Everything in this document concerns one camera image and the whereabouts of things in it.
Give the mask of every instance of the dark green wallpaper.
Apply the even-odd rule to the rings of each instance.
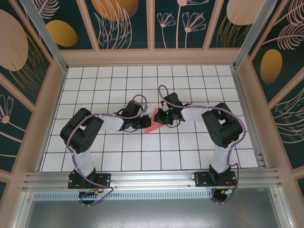
[[[302,192],[302,195],[303,195],[303,197],[304,197],[304,177],[298,179],[297,181],[298,181],[300,190],[301,190],[301,192]]]
[[[304,165],[304,79],[272,110],[293,169]]]
[[[270,101],[304,67],[304,4],[293,0],[284,8],[252,63]]]
[[[8,1],[0,2],[0,73],[36,103],[49,61]]]
[[[268,18],[268,20],[266,21],[264,27],[262,28],[261,32],[259,33],[259,35],[257,36],[254,44],[252,45],[251,49],[249,50],[249,55],[251,55],[251,53],[253,52],[253,50],[256,48],[256,45],[261,37],[261,35],[265,32],[265,29],[267,28],[271,18],[274,16],[274,14],[276,13],[277,8],[280,6],[282,0],[277,0],[274,9],[272,10],[272,13],[270,14],[270,17]]]
[[[32,112],[0,85],[0,169],[10,172]]]
[[[202,48],[214,3],[198,0],[182,6],[176,0],[156,0],[155,48],[177,48],[176,39],[178,48]]]
[[[6,183],[0,181],[0,201],[1,201],[1,199],[2,199],[2,195],[3,195],[3,193],[4,193],[5,187],[6,187]]]
[[[100,49],[148,48],[146,0],[85,0]]]

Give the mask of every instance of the leaf illustration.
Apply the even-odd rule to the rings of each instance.
[[[58,0],[33,0],[39,15],[50,19],[59,9]]]
[[[304,0],[293,0],[289,6],[287,20],[293,25],[304,22]]]

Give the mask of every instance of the purple cable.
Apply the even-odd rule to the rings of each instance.
[[[102,185],[102,184],[97,184],[91,180],[89,180],[88,178],[86,178],[86,176],[81,172],[81,170],[79,170],[78,166],[77,166],[77,163],[75,161],[75,157],[74,157],[74,150],[70,148],[70,141],[73,137],[73,135],[75,134],[75,132],[77,131],[77,129],[89,118],[93,117],[93,116],[114,116],[114,117],[118,117],[118,118],[121,118],[121,119],[135,119],[139,116],[141,116],[143,113],[145,113],[148,109],[148,102],[147,102],[147,98],[143,95],[135,95],[133,97],[133,100],[138,97],[138,96],[141,96],[144,98],[145,100],[145,106],[144,106],[144,109],[141,113],[139,113],[138,115],[136,116],[132,116],[132,117],[123,117],[123,116],[119,116],[119,115],[115,115],[115,114],[91,114],[91,115],[88,115],[86,116],[82,121],[80,121],[80,123],[75,127],[75,129],[72,131],[71,135],[69,136],[68,140],[67,140],[67,144],[66,144],[66,148],[72,153],[72,160],[73,160],[73,164],[75,165],[75,169],[77,170],[77,172],[80,174],[80,176],[85,179],[87,182],[97,186],[97,187],[100,187],[100,188],[104,188],[104,189],[111,189],[107,194],[105,194],[101,199],[91,203],[91,204],[84,204],[82,202],[82,199],[86,196],[86,195],[83,195],[81,198],[80,198],[80,203],[82,204],[82,206],[86,206],[86,207],[90,207],[90,206],[94,206],[98,203],[100,203],[104,198],[106,198],[113,190],[114,188],[113,187],[110,187],[110,186],[106,186],[106,185]]]
[[[186,109],[186,108],[216,109],[216,110],[225,112],[225,113],[227,113],[227,114],[233,116],[233,117],[236,118],[236,119],[239,121],[239,123],[242,125],[244,134],[243,134],[243,136],[242,136],[237,142],[234,142],[234,143],[231,145],[231,147],[230,147],[230,149],[229,149],[229,151],[228,151],[228,156],[227,156],[227,164],[228,164],[229,166],[237,166],[237,185],[236,185],[236,189],[237,189],[237,188],[238,188],[238,179],[239,179],[239,167],[238,167],[238,163],[235,163],[235,164],[232,164],[232,165],[231,165],[231,164],[229,163],[229,161],[230,161],[231,152],[232,152],[233,147],[235,147],[237,144],[239,144],[239,143],[245,138],[245,136],[246,136],[246,127],[245,127],[243,121],[242,121],[237,115],[233,114],[232,112],[230,112],[230,111],[228,111],[228,110],[226,110],[226,109],[224,109],[224,108],[219,108],[219,107],[214,107],[214,106],[203,106],[203,105],[180,106],[180,105],[176,105],[176,104],[170,103],[169,101],[165,100],[165,98],[162,96],[161,87],[163,87],[163,88],[167,91],[167,94],[169,94],[168,88],[167,88],[166,86],[164,86],[164,85],[160,85],[160,86],[158,87],[158,93],[159,93],[160,97],[161,97],[162,100],[163,100],[166,104],[168,104],[168,105],[171,105],[171,106],[177,107],[177,108],[185,108],[185,109]],[[216,202],[220,202],[219,200],[217,200],[216,198],[214,198],[214,192],[215,192],[216,189],[217,189],[217,188],[214,188],[214,189],[212,190],[212,198],[211,198],[212,201],[215,202],[215,203],[216,203]]]

